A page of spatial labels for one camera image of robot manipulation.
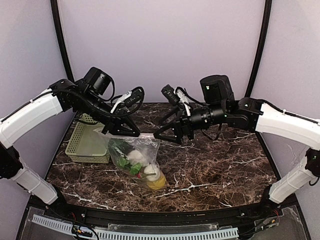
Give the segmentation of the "green bell pepper toy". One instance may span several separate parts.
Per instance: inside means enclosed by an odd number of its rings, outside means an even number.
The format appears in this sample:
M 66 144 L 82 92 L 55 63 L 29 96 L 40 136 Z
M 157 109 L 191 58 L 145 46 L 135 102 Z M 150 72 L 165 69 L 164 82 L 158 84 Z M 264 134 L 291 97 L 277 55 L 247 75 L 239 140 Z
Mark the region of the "green bell pepper toy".
M 112 149 L 116 150 L 117 152 L 123 155 L 128 155 L 130 152 L 135 150 L 134 146 L 129 144 L 127 141 L 116 138 L 111 138 L 108 142 L 108 145 Z

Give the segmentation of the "clear zip top bag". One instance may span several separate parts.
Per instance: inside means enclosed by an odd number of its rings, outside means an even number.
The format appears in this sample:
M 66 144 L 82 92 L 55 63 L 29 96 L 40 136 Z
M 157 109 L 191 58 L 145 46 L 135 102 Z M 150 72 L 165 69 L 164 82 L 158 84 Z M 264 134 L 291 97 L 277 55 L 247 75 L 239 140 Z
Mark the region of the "clear zip top bag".
M 157 162 L 161 141 L 152 133 L 139 136 L 103 134 L 102 128 L 94 131 L 101 138 L 113 164 L 135 182 L 158 191 L 164 189 L 167 179 Z

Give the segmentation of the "white garlic toy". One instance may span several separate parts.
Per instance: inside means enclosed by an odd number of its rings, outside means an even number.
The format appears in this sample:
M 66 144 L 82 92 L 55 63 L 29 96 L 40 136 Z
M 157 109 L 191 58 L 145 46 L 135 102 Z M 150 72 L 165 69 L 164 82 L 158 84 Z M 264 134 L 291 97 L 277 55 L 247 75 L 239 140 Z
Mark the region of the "white garlic toy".
M 126 156 L 130 164 L 136 165 L 141 164 L 142 167 L 146 167 L 150 162 L 144 157 L 144 155 L 139 150 L 133 150 L 129 152 Z

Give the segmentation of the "green leafy vegetable toy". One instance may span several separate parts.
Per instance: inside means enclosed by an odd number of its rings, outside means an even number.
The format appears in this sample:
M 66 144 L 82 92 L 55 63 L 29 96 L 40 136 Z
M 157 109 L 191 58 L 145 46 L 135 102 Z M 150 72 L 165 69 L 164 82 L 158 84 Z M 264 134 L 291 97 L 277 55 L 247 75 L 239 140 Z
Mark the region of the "green leafy vegetable toy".
M 155 163 L 149 163 L 147 166 L 142 166 L 140 163 L 131 165 L 127 158 L 120 157 L 116 161 L 116 165 L 126 174 L 143 181 L 154 182 L 161 176 L 161 170 Z

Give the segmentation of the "yellow lemon toy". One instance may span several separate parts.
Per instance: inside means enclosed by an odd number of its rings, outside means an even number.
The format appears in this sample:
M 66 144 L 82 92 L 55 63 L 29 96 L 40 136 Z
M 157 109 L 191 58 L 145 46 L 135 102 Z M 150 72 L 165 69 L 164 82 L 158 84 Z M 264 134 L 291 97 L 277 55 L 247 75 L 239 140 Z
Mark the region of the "yellow lemon toy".
M 156 181 L 148 181 L 147 186 L 152 190 L 160 190 L 163 189 L 167 184 L 166 177 L 163 175 Z

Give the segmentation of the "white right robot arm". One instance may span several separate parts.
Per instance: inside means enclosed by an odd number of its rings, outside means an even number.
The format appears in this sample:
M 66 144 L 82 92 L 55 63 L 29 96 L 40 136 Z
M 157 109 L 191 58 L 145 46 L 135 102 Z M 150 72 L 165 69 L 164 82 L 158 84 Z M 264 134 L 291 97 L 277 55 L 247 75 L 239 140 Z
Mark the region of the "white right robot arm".
M 183 99 L 188 94 L 182 88 L 170 85 L 162 94 L 175 106 L 176 117 L 158 129 L 156 139 L 176 144 L 183 137 L 194 138 L 195 130 L 214 125 L 248 132 L 273 134 L 307 145 L 309 148 L 299 164 L 279 181 L 265 190 L 263 201 L 280 204 L 306 183 L 320 178 L 320 121 L 280 109 L 263 99 L 244 97 L 235 100 L 226 75 L 211 75 L 200 80 L 204 103 L 192 109 Z

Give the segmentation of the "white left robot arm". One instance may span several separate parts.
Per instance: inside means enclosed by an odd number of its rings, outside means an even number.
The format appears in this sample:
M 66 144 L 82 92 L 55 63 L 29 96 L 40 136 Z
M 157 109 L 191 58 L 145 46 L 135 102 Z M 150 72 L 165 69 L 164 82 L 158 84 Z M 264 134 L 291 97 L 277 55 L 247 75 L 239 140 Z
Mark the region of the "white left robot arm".
M 0 120 L 0 177 L 17 183 L 46 205 L 64 201 L 60 191 L 44 180 L 22 159 L 14 144 L 24 135 L 49 119 L 69 110 L 89 115 L 103 124 L 102 133 L 114 136 L 138 137 L 140 130 L 131 115 L 143 103 L 145 91 L 141 86 L 123 95 L 112 96 L 116 103 L 102 95 L 113 78 L 97 67 L 91 67 L 76 81 L 61 79 L 39 95 Z

